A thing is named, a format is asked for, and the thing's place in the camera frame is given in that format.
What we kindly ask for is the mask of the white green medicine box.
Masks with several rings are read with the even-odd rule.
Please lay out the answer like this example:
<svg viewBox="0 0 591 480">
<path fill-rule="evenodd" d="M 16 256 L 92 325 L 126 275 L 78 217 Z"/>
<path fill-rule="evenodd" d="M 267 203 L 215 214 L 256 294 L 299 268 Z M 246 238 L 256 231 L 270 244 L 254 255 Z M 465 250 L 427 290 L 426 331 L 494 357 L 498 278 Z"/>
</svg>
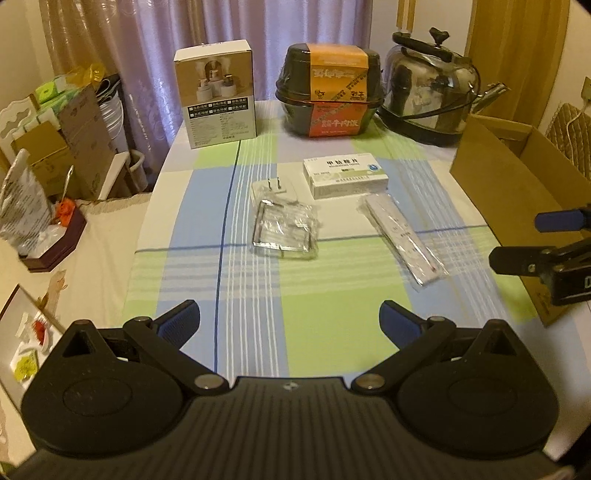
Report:
<svg viewBox="0 0 591 480">
<path fill-rule="evenodd" d="M 370 153 L 304 159 L 304 177 L 315 200 L 382 193 L 389 177 Z"/>
</svg>

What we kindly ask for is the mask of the white plug adapter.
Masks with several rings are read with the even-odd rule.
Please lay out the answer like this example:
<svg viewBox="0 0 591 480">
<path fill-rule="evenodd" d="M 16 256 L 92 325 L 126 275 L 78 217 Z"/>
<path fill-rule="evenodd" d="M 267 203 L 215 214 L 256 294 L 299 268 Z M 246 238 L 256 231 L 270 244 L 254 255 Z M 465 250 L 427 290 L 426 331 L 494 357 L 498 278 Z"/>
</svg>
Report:
<svg viewBox="0 0 591 480">
<path fill-rule="evenodd" d="M 252 205 L 256 206 L 263 199 L 279 199 L 287 202 L 297 201 L 297 192 L 287 178 L 273 177 L 256 180 L 250 185 Z"/>
</svg>

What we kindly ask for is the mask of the clear plastic packaging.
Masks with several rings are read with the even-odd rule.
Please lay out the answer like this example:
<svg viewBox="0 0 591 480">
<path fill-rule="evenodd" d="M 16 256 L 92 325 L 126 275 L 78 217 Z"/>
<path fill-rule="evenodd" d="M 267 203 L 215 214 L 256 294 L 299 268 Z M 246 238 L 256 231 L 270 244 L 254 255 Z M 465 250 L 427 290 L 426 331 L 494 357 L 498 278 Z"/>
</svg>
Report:
<svg viewBox="0 0 591 480">
<path fill-rule="evenodd" d="M 314 206 L 297 201 L 263 198 L 252 228 L 256 254 L 311 260 L 318 256 L 318 214 Z"/>
</svg>

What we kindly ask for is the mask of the purple curtain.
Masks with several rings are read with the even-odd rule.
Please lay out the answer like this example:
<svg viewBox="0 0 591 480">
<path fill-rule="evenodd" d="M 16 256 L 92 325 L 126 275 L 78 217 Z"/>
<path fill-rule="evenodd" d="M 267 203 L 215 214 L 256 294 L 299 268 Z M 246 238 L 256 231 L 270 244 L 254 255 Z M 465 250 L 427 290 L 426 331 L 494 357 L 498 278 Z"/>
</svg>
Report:
<svg viewBox="0 0 591 480">
<path fill-rule="evenodd" d="M 136 147 L 164 159 L 189 108 L 267 99 L 293 44 L 367 48 L 371 1 L 42 1 L 54 70 L 100 64 L 122 81 Z"/>
</svg>

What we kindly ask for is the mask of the brown cardboard boxes stack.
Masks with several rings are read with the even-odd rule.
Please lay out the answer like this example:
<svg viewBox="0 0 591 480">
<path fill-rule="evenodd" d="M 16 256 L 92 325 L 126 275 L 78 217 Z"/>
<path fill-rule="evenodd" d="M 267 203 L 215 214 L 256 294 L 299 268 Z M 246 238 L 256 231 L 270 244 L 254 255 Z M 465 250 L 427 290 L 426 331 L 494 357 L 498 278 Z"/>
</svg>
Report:
<svg viewBox="0 0 591 480">
<path fill-rule="evenodd" d="M 28 166 L 48 197 L 63 193 L 66 174 L 73 171 L 68 195 L 97 200 L 111 167 L 115 150 L 97 104 L 87 86 L 58 113 L 58 126 L 45 120 L 11 142 L 29 153 Z"/>
</svg>

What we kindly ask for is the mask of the open brown cardboard box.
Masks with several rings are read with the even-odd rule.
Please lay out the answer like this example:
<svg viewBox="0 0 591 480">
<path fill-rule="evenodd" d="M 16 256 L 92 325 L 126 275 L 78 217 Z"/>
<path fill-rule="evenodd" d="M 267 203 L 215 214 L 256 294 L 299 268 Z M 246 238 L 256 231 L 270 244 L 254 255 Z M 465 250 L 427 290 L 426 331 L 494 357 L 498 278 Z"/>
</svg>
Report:
<svg viewBox="0 0 591 480">
<path fill-rule="evenodd" d="M 451 174 L 479 210 L 498 246 L 564 247 L 590 239 L 590 229 L 539 232 L 539 213 L 590 209 L 590 182 L 537 129 L 472 115 Z M 549 326 L 570 305 L 552 304 L 544 275 L 521 279 L 541 322 Z"/>
</svg>

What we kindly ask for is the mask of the crumpled silver plastic bag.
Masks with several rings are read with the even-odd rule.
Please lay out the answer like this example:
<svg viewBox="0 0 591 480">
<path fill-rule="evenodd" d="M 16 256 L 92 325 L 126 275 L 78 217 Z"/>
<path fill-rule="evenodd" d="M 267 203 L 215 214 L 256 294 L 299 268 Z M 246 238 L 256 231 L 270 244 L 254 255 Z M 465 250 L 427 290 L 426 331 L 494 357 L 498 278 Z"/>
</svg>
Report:
<svg viewBox="0 0 591 480">
<path fill-rule="evenodd" d="M 19 256 L 28 256 L 39 234 L 53 220 L 53 209 L 43 187 L 28 165 L 29 152 L 20 149 L 1 188 L 1 238 Z"/>
</svg>

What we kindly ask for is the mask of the white carved chair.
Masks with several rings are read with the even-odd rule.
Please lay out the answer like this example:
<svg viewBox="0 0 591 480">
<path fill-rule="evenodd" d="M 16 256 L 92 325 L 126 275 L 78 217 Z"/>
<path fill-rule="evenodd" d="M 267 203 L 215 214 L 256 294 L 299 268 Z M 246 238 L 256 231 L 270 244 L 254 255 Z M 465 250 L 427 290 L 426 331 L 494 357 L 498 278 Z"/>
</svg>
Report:
<svg viewBox="0 0 591 480">
<path fill-rule="evenodd" d="M 13 133 L 36 118 L 37 106 L 29 95 L 22 100 L 11 102 L 0 114 L 1 151 L 9 164 L 12 164 L 16 154 L 11 146 Z"/>
</svg>

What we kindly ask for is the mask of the open brown gift box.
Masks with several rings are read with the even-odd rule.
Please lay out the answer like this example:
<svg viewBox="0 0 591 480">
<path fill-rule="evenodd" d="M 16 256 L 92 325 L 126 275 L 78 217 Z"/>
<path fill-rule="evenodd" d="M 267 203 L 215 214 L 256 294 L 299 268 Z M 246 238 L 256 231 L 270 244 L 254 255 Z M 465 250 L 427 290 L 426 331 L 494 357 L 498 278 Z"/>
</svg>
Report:
<svg viewBox="0 0 591 480">
<path fill-rule="evenodd" d="M 21 410 L 23 396 L 65 332 L 17 285 L 1 309 L 1 385 Z"/>
</svg>

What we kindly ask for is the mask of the white plastic bucket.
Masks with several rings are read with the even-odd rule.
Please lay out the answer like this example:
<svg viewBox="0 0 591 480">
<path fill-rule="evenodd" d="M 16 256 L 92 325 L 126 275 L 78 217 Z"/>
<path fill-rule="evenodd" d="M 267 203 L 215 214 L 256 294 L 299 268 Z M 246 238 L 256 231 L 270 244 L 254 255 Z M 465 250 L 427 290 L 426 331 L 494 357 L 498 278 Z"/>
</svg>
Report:
<svg viewBox="0 0 591 480">
<path fill-rule="evenodd" d="M 144 192 L 148 187 L 144 169 L 145 157 L 134 149 L 130 121 L 126 117 L 122 81 L 118 74 L 107 76 L 101 81 L 96 98 L 115 153 L 128 155 L 122 169 L 119 192 L 129 192 L 131 195 Z"/>
</svg>

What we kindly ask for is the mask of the white product carton box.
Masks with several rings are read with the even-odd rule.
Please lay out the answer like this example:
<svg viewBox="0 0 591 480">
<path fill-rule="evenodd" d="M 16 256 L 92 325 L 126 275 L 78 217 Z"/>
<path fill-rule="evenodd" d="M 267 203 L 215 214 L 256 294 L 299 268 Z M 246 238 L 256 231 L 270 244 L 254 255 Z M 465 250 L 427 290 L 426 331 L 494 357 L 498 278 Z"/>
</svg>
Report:
<svg viewBox="0 0 591 480">
<path fill-rule="evenodd" d="M 256 137 L 252 48 L 245 39 L 179 49 L 174 70 L 191 148 Z"/>
</svg>

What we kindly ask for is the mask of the green tissue packs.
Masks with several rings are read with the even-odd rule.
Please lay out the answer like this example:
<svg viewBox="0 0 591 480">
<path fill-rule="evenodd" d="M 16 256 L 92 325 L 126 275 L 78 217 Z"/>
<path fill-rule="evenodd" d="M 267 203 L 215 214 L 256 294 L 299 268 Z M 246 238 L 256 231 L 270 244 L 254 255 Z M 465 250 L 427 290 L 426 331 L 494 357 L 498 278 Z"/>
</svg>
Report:
<svg viewBox="0 0 591 480">
<path fill-rule="evenodd" d="M 77 90 L 78 86 L 68 81 L 65 75 L 57 76 L 35 89 L 34 95 L 39 105 L 57 99 L 60 95 Z"/>
</svg>

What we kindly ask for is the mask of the black orange food container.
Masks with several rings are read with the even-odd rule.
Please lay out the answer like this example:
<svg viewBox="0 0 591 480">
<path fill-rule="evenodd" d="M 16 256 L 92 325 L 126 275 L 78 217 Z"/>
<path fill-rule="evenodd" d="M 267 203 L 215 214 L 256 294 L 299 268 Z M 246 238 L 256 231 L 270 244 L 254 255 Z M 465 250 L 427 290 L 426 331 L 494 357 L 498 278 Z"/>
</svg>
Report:
<svg viewBox="0 0 591 480">
<path fill-rule="evenodd" d="M 380 55 L 355 45 L 290 45 L 276 80 L 276 99 L 294 134 L 362 134 L 384 101 Z"/>
</svg>

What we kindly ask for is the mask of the white remote control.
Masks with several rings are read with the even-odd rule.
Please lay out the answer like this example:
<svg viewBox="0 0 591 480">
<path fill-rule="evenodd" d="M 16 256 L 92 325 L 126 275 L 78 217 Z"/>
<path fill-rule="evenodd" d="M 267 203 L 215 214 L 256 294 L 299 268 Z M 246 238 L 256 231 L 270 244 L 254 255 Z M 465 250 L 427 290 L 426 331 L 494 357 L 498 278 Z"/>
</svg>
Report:
<svg viewBox="0 0 591 480">
<path fill-rule="evenodd" d="M 444 263 L 423 242 L 390 194 L 363 195 L 360 210 L 386 240 L 418 288 L 425 288 L 449 275 Z"/>
</svg>

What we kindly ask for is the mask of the quilted brown chair cushion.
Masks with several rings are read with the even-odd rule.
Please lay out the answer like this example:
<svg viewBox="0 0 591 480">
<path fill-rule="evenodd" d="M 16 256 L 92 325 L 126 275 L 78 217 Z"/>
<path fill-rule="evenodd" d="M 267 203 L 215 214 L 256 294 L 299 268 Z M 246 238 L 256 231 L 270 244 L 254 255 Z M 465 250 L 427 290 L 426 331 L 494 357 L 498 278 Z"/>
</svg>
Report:
<svg viewBox="0 0 591 480">
<path fill-rule="evenodd" d="M 546 137 L 578 169 L 590 179 L 590 107 L 578 109 L 563 103 L 555 112 Z"/>
</svg>

